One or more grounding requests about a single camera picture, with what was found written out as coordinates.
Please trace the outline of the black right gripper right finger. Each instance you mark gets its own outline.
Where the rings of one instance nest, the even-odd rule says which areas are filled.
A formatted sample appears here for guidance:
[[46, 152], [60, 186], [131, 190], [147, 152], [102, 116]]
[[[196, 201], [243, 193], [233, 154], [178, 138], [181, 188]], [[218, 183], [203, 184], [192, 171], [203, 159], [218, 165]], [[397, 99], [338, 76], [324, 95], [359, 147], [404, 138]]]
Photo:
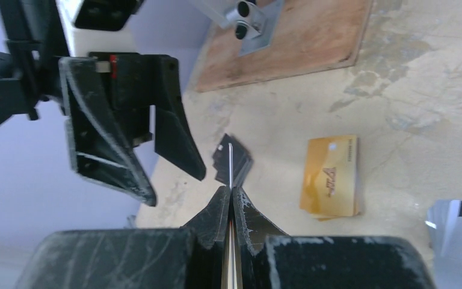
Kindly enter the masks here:
[[233, 189], [240, 288], [435, 288], [422, 256], [390, 236], [290, 236]]

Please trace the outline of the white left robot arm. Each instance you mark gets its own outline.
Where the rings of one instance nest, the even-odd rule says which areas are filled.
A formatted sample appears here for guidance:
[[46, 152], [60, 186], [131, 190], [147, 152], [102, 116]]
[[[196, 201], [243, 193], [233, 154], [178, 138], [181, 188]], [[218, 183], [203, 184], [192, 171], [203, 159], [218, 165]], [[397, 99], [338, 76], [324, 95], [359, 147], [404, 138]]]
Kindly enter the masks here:
[[0, 52], [0, 125], [55, 101], [66, 117], [72, 169], [154, 207], [134, 149], [155, 152], [202, 180], [206, 166], [182, 103], [179, 62], [138, 53], [128, 21], [141, 1], [0, 1], [8, 52]]

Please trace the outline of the orange credit card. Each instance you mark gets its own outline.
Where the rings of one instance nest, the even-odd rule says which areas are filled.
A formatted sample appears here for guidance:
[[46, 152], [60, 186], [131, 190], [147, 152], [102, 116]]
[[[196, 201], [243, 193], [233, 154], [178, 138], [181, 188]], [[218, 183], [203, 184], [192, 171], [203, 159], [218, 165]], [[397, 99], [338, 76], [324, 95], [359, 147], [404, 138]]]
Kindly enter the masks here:
[[299, 208], [319, 221], [361, 213], [356, 135], [313, 138], [307, 154]]

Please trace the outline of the black credit card stack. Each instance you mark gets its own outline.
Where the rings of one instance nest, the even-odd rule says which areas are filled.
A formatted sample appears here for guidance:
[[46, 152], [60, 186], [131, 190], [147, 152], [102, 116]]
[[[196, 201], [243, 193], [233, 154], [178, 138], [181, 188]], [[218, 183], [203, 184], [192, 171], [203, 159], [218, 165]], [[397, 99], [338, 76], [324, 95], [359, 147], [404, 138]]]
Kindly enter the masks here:
[[224, 185], [229, 184], [229, 145], [233, 148], [233, 186], [242, 187], [253, 159], [247, 148], [232, 135], [224, 134], [212, 155], [215, 180]]

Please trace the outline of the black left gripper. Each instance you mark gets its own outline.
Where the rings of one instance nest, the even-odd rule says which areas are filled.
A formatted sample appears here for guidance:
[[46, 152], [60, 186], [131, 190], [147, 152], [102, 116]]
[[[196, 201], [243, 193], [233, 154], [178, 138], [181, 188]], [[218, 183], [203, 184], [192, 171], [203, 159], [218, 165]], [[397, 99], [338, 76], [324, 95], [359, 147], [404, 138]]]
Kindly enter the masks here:
[[[178, 60], [132, 52], [88, 56], [59, 60], [72, 169], [87, 181], [154, 207], [155, 189], [133, 149], [151, 143], [159, 156], [203, 180], [206, 166], [183, 107]], [[99, 74], [95, 59], [109, 62], [109, 72]]]

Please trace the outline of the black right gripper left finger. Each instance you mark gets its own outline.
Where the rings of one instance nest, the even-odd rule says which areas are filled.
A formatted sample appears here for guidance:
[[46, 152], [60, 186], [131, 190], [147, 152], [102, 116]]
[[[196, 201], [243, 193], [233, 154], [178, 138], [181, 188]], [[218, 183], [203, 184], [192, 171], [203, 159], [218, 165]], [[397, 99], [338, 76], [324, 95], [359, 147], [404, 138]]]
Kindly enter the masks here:
[[178, 228], [60, 231], [36, 248], [17, 288], [221, 288], [230, 190]]

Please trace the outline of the thin card edge-on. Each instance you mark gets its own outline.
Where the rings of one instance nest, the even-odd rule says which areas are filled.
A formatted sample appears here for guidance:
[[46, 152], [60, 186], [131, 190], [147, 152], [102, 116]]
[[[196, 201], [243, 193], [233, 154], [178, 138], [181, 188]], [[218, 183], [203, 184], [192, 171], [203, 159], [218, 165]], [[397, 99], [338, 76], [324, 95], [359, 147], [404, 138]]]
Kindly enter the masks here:
[[[233, 188], [233, 145], [228, 144], [229, 148], [229, 188]], [[235, 227], [234, 227], [234, 217], [230, 217], [229, 222], [229, 256], [227, 260], [228, 266], [228, 288], [237, 289], [238, 288], [238, 272], [236, 269], [236, 253], [235, 253]]]

